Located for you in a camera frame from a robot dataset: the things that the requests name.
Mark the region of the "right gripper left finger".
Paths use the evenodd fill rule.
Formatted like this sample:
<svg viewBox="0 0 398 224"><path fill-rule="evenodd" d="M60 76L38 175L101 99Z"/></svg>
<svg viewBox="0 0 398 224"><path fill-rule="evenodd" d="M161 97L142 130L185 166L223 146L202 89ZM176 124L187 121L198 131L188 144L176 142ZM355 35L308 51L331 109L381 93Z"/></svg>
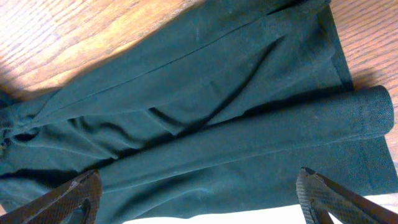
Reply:
<svg viewBox="0 0 398 224"><path fill-rule="evenodd" d="M80 223L94 224L103 194L97 170L89 170L55 190L1 216L1 223L61 223L76 211Z"/></svg>

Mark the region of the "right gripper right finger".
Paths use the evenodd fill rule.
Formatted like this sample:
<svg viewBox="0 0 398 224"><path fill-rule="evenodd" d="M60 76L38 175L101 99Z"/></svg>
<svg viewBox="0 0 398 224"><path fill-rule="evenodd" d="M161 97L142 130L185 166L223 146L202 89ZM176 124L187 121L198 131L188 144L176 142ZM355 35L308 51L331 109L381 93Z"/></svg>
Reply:
<svg viewBox="0 0 398 224"><path fill-rule="evenodd" d="M303 167L296 193L307 223L397 223L397 214Z"/></svg>

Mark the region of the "black polo shirt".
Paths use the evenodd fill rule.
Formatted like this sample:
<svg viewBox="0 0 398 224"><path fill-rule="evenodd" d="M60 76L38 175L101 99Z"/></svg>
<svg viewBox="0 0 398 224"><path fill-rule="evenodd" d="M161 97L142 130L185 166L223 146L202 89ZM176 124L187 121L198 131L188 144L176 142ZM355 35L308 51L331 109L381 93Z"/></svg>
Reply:
<svg viewBox="0 0 398 224"><path fill-rule="evenodd" d="M298 203L309 167L397 191L383 86L354 90L329 3L207 1L65 87L1 95L1 205L98 170L97 223Z"/></svg>

